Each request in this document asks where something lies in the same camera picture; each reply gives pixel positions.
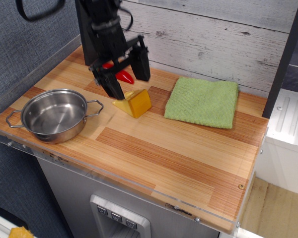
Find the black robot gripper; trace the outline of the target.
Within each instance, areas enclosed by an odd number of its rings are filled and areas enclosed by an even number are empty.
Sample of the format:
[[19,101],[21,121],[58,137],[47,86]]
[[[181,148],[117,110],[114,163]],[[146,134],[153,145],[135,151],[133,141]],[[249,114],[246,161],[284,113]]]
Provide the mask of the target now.
[[[92,23],[91,28],[99,57],[89,69],[93,72],[96,83],[103,87],[109,97],[123,100],[125,96],[115,76],[117,72],[130,65],[136,79],[150,79],[148,48],[144,44],[144,37],[138,35],[127,41],[119,22],[99,25]],[[112,63],[114,66],[104,69],[102,65],[105,63]]]

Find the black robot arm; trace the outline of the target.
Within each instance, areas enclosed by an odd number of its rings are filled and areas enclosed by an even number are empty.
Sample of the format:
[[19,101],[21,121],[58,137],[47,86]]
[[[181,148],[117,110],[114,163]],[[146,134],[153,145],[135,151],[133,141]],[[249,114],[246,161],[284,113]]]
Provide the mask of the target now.
[[108,96],[123,100],[116,74],[131,66],[138,80],[149,81],[148,49],[143,36],[127,41],[120,24],[119,0],[76,1],[85,64]]

